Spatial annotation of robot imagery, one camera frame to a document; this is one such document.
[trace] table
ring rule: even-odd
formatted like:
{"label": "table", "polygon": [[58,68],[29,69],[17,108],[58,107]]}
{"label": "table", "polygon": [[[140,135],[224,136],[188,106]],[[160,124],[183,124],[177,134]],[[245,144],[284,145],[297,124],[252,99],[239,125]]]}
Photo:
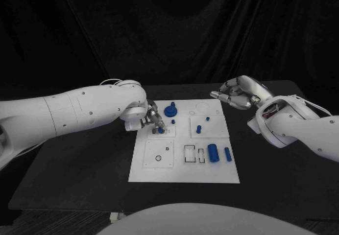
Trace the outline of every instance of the table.
{"label": "table", "polygon": [[[263,82],[303,97],[291,81]],[[144,86],[153,100],[209,99],[221,84]],[[51,139],[12,197],[10,209],[136,212],[170,203],[218,204],[270,216],[339,218],[339,163],[297,141],[276,148],[247,126],[255,114],[222,103],[239,184],[128,183],[136,132],[115,120]]]}

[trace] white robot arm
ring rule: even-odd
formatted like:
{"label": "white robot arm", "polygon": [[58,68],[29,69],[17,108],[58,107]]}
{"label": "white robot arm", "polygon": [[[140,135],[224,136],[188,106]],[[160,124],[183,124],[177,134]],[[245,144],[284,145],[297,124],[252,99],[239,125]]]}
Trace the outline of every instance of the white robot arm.
{"label": "white robot arm", "polygon": [[157,106],[139,82],[89,86],[46,97],[0,102],[0,169],[48,139],[111,123],[126,130],[156,124],[164,128]]}
{"label": "white robot arm", "polygon": [[[222,93],[228,88],[229,95]],[[300,140],[317,155],[339,162],[339,116],[322,107],[296,95],[274,96],[267,87],[244,75],[227,81],[211,96],[242,110],[257,106],[247,124],[276,147],[283,148]],[[306,102],[329,117],[320,118]]]}

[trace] blue object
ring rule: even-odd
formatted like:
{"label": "blue object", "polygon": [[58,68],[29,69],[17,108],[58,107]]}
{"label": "blue object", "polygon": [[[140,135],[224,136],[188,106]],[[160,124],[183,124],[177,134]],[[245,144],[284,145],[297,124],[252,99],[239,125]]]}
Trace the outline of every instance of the blue object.
{"label": "blue object", "polygon": [[176,107],[175,107],[175,102],[172,102],[172,103],[170,103],[170,106],[167,106],[167,107],[164,108],[164,115],[166,115],[167,117],[173,117],[173,116],[176,116],[176,114],[177,114],[177,109],[176,109]]}
{"label": "blue object", "polygon": [[227,154],[228,162],[231,162],[232,158],[231,158],[231,153],[229,153],[229,149],[228,148],[225,148],[225,154]]}
{"label": "blue object", "polygon": [[202,126],[196,127],[196,133],[199,134],[202,132]]}
{"label": "blue object", "polygon": [[218,149],[216,145],[212,143],[208,145],[208,154],[209,154],[209,160],[212,163],[219,161],[219,155],[218,155]]}
{"label": "blue object", "polygon": [[160,133],[160,134],[163,134],[163,133],[164,133],[164,130],[163,130],[163,128],[162,128],[162,127],[159,127],[159,128],[157,128],[157,131],[159,131],[159,133]]}

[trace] black curtain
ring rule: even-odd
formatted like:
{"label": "black curtain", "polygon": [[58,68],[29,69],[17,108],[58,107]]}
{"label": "black curtain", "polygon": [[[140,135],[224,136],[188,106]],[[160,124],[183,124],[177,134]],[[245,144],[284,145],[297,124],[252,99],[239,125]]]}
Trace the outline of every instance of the black curtain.
{"label": "black curtain", "polygon": [[151,85],[250,75],[294,81],[339,114],[338,11],[336,0],[4,0],[0,100],[108,78]]}

